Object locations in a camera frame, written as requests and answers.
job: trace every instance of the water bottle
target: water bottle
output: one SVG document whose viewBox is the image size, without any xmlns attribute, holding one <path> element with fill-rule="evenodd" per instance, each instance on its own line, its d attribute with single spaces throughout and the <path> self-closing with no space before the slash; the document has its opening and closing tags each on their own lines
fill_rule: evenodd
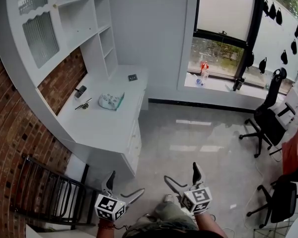
<svg viewBox="0 0 298 238">
<path fill-rule="evenodd" d="M 206 69 L 204 70 L 204 74 L 203 74 L 203 78 L 202 78 L 202 84 L 205 84 L 205 83 L 206 83 L 208 77 L 209 77 L 209 69 L 206 68 Z"/>
<path fill-rule="evenodd" d="M 199 78 L 197 77 L 196 74 L 193 74 L 193 75 L 194 75 L 194 77 L 195 77 L 195 82 L 196 82 L 198 85 L 203 85 L 202 80 L 199 79 Z"/>
</svg>

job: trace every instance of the gray tiled floor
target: gray tiled floor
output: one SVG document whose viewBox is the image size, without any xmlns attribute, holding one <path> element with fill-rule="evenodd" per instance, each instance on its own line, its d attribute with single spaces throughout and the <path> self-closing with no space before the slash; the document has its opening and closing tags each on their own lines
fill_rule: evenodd
<svg viewBox="0 0 298 238">
<path fill-rule="evenodd" d="M 263 195 L 256 187 L 262 183 L 269 188 L 268 184 L 282 173 L 282 165 L 268 156 L 266 143 L 262 155 L 254 159 L 258 139 L 238 139 L 241 133 L 254 132 L 244 125 L 249 117 L 252 115 L 239 112 L 149 104 L 149 110 L 141 111 L 139 117 L 142 150 L 136 178 L 116 187 L 124 193 L 145 187 L 146 192 L 116 225 L 133 224 L 171 193 L 164 175 L 180 183 L 191 182 L 192 164 L 197 162 L 213 196 L 209 212 L 222 228 L 234 230 L 236 238 L 253 237 L 253 229 L 265 214 L 244 221 L 246 212 L 262 203 Z M 280 160 L 281 156 L 276 154 L 275 158 Z M 229 229 L 225 232 L 233 237 Z"/>
</svg>

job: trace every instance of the window frame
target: window frame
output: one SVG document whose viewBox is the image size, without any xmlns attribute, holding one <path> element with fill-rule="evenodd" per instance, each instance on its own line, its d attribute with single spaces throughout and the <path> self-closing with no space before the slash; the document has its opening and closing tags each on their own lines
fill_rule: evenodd
<svg viewBox="0 0 298 238">
<path fill-rule="evenodd" d="M 236 91 L 237 86 L 238 86 L 237 79 L 242 78 L 242 76 L 246 70 L 246 59 L 253 52 L 253 48 L 255 46 L 255 42 L 257 39 L 258 32 L 259 32 L 259 27 L 260 27 L 261 20 L 262 20 L 264 3 L 265 3 L 265 0 L 254 0 L 254 8 L 253 8 L 253 14 L 252 14 L 251 22 L 250 22 L 250 27 L 249 27 L 246 41 L 244 41 L 244 40 L 240 40 L 240 39 L 237 39 L 237 38 L 234 38 L 231 36 L 227 36 L 225 34 L 210 32 L 210 31 L 206 31 L 206 30 L 202 30 L 202 29 L 197 29 L 199 7 L 200 7 L 200 0 L 197 0 L 193 37 L 204 38 L 204 39 L 209 39 L 209 40 L 213 40 L 213 41 L 219 41 L 219 42 L 223 42 L 223 43 L 230 44 L 230 45 L 237 46 L 239 48 L 244 49 L 240 63 L 238 65 L 238 68 L 234 75 L 234 81 L 235 81 L 235 84 L 233 86 L 234 91 Z"/>
</svg>

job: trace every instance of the person's leg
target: person's leg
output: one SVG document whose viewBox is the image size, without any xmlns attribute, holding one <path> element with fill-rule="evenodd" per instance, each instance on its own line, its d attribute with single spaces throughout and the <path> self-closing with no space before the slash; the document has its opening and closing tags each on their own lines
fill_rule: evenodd
<svg viewBox="0 0 298 238">
<path fill-rule="evenodd" d="M 166 195 L 163 202 L 157 205 L 154 212 L 162 221 L 166 222 L 184 222 L 189 225 L 194 225 L 194 221 L 190 216 L 185 214 L 180 207 L 174 204 L 172 195 Z"/>
<path fill-rule="evenodd" d="M 157 219 L 149 214 L 141 216 L 136 223 L 134 223 L 128 230 L 124 233 L 123 237 L 130 237 L 138 234 L 140 230 L 146 230 L 151 225 L 155 224 Z"/>
</svg>

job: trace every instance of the chair armrest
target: chair armrest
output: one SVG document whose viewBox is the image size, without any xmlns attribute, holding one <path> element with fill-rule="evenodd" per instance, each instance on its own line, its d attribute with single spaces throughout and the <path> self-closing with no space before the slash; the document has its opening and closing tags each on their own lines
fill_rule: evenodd
<svg viewBox="0 0 298 238">
<path fill-rule="evenodd" d="M 284 115 L 285 113 L 287 113 L 289 110 L 295 115 L 296 112 L 294 111 L 294 109 L 287 103 L 285 102 L 286 108 L 284 110 L 282 110 L 278 116 L 281 117 L 282 115 Z"/>
</svg>

